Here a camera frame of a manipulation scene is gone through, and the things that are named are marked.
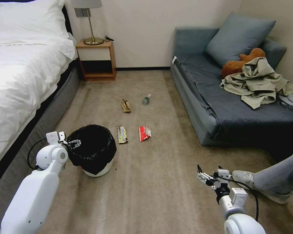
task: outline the gray pillow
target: gray pillow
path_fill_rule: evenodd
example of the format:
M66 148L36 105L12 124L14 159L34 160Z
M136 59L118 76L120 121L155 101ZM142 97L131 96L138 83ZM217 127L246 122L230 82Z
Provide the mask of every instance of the gray pillow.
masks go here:
M268 36L276 21L253 19L231 13L205 52L222 67L228 61L240 60L239 54L249 54Z

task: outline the gray shoe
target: gray shoe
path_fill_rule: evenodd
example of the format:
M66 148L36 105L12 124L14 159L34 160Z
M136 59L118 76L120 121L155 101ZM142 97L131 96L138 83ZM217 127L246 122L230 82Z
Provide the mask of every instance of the gray shoe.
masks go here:
M263 195L265 195L271 201L278 203L278 204L286 204L289 197L293 194L293 191L289 194L280 194L280 193L276 193L276 192L270 193L269 191L259 190L254 185L253 174L254 174L253 172L236 170L236 171L232 172L232 178L235 181L238 181L238 182L241 182L241 183L248 185L251 189L254 189L254 190L261 192ZM238 184L238 185L244 189L248 189L244 185L241 185L241 184Z
M255 189L254 182L253 182L253 174L254 174L253 172L235 170L232 172L232 178L235 181L248 185L251 189ZM244 189L248 189L246 186L242 184L238 184L238 185Z

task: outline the baseboard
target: baseboard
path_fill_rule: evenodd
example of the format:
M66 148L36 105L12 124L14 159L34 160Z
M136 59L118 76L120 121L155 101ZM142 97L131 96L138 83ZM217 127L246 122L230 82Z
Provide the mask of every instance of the baseboard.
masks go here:
M136 68L116 68L117 71L151 71L151 70L169 70L170 67L136 67Z

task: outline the white bedsheet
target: white bedsheet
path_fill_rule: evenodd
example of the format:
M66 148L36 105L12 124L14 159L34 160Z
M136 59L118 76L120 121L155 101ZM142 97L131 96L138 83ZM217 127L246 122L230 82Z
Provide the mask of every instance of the white bedsheet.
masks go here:
M75 57L71 40L0 32L0 160Z

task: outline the wooden nightstand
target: wooden nightstand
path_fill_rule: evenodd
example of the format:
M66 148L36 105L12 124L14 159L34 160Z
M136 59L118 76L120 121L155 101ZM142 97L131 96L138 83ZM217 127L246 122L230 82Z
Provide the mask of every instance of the wooden nightstand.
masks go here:
M76 48L85 81L115 80L116 63L112 41L85 45L81 40Z

